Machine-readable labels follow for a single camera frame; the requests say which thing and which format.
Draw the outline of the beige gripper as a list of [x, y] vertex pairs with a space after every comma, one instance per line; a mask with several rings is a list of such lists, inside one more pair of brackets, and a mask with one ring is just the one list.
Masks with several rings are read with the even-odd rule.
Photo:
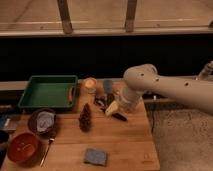
[[119, 104], [117, 101], [113, 101], [109, 106], [108, 108], [105, 110], [105, 115], [106, 116], [111, 116], [118, 119], [118, 120], [121, 120], [121, 121], [124, 121], [126, 122], [127, 121], [127, 118], [124, 117], [123, 115], [121, 115], [120, 113], [115, 113], [117, 112], [119, 109]]

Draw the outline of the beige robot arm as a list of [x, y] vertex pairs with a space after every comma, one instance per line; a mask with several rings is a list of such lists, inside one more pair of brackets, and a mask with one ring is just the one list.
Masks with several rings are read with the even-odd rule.
[[115, 98], [118, 109], [133, 112], [145, 92], [153, 92], [213, 116], [213, 82], [161, 76], [152, 64], [128, 68]]

